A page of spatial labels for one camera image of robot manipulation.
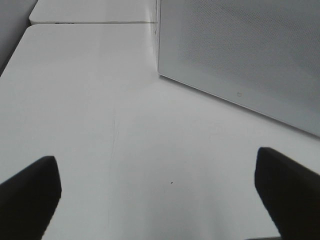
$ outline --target white wall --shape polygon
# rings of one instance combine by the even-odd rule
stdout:
[[[21,36],[30,25],[37,0],[0,0],[0,75]]]

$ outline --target white surface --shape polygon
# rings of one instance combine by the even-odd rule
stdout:
[[[258,147],[320,173],[319,138],[159,78],[150,28],[27,30],[0,78],[0,182],[56,157],[43,240],[278,235],[254,187]]]
[[[31,24],[150,23],[157,20],[156,0],[38,0]]]

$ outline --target white speaker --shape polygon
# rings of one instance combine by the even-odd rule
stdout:
[[[320,136],[319,0],[161,0],[159,73]]]

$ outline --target white tabletop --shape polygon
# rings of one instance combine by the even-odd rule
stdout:
[[[38,0],[31,24],[150,23],[156,0]]]
[[[44,240],[277,236],[254,187],[273,147],[320,173],[320,140],[158,77],[149,24],[35,25],[0,78],[0,182],[57,159]]]

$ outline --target speaker grille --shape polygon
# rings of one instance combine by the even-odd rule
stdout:
[[[178,58],[320,112],[319,14],[315,0],[185,0]]]

